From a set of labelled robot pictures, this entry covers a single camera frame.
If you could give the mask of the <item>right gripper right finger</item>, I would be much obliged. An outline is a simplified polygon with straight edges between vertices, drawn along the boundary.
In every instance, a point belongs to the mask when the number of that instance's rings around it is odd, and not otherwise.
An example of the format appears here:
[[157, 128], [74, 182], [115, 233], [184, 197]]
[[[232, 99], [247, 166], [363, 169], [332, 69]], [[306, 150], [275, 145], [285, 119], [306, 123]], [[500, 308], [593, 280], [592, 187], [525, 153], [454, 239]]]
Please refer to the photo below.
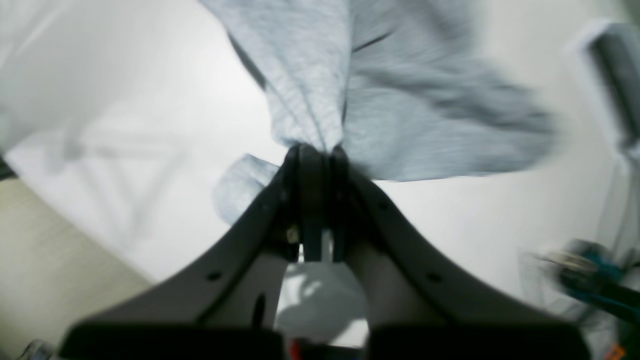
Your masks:
[[366, 298], [365, 360], [588, 360], [573, 325], [455, 264], [405, 218], [345, 151], [328, 158], [331, 259]]

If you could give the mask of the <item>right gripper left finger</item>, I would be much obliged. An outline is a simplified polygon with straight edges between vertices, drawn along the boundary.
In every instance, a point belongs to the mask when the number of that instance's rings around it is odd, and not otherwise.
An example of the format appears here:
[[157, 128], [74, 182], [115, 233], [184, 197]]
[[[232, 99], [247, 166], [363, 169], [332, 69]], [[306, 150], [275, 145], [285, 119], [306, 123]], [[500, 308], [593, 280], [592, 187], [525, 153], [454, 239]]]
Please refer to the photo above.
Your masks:
[[300, 249], [323, 257], [324, 155], [291, 148], [273, 180], [215, 245], [152, 289], [82, 320], [64, 360], [285, 360], [274, 331], [282, 281]]

